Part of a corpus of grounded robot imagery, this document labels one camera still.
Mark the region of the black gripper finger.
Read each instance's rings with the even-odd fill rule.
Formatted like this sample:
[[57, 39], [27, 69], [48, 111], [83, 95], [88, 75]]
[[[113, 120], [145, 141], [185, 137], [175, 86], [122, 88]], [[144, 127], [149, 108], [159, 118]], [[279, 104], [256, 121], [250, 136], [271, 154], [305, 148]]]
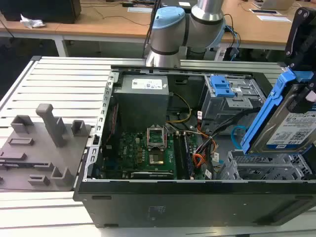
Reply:
[[287, 103], [290, 113], [306, 113], [316, 103], [316, 84], [313, 82], [293, 84], [291, 97]]

